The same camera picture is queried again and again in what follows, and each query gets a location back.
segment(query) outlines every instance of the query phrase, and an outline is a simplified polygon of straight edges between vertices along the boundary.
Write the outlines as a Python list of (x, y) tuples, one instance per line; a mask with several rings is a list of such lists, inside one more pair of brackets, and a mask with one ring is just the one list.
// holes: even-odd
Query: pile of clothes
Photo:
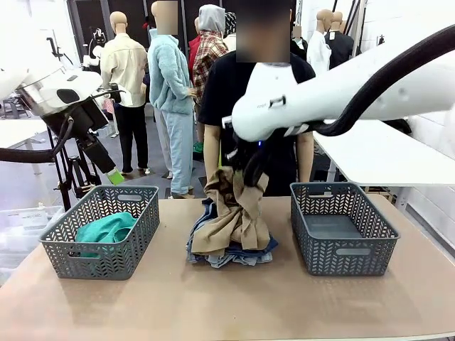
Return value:
[(263, 174), (256, 187), (245, 187), (242, 172), (218, 169), (205, 187), (205, 212), (191, 230), (187, 260), (207, 261), (217, 269), (231, 261), (250, 266), (270, 262), (278, 242), (259, 208), (267, 183)]

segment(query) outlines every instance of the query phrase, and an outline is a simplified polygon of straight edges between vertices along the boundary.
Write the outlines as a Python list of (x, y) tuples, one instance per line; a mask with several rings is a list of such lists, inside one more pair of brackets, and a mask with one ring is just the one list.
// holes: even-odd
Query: light blue hoodie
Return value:
[(193, 100), (187, 90), (191, 87), (188, 63), (178, 49), (178, 40), (159, 35), (156, 28), (150, 30), (150, 36), (150, 103), (163, 112), (192, 114)]

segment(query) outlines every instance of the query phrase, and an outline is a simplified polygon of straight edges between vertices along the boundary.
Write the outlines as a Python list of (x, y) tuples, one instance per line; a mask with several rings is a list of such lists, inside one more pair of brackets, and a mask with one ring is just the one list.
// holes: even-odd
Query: gray basket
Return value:
[(293, 183), (291, 220), (315, 276), (381, 276), (400, 238), (352, 183)]
[[(76, 243), (77, 230), (118, 212), (138, 218), (120, 243)], [(97, 186), (40, 239), (60, 278), (125, 280), (132, 276), (159, 225), (158, 188)], [(96, 254), (81, 257), (81, 254)]]

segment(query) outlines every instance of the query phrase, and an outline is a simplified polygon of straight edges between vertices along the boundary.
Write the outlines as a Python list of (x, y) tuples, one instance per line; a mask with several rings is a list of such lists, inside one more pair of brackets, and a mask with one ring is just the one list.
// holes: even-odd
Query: mannequin head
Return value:
[(345, 28), (346, 28), (346, 20), (343, 20), (343, 22), (340, 25), (340, 32), (344, 33)]
[(126, 33), (127, 32), (127, 16), (122, 12), (112, 12), (110, 16), (111, 27), (114, 30), (115, 34)]
[(196, 28), (196, 33), (199, 34), (199, 17), (194, 19), (194, 27)]
[(333, 12), (328, 9), (323, 9), (316, 14), (317, 27), (316, 30), (324, 33), (327, 32), (332, 24)]
[(339, 31), (341, 23), (343, 22), (343, 14), (341, 12), (333, 12), (331, 31)]
[(178, 34), (177, 1), (155, 1), (151, 5), (151, 13), (155, 18), (158, 34)]

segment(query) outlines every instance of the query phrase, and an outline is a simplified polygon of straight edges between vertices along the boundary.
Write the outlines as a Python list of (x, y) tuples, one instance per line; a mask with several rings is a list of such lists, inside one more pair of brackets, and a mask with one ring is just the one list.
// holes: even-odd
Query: beige shirt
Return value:
[(126, 33), (119, 33), (115, 39), (106, 43), (101, 53), (100, 67), (103, 87), (117, 83), (127, 89), (132, 96), (133, 105), (140, 107), (145, 103), (141, 91), (142, 80), (147, 64), (144, 46), (131, 39)]

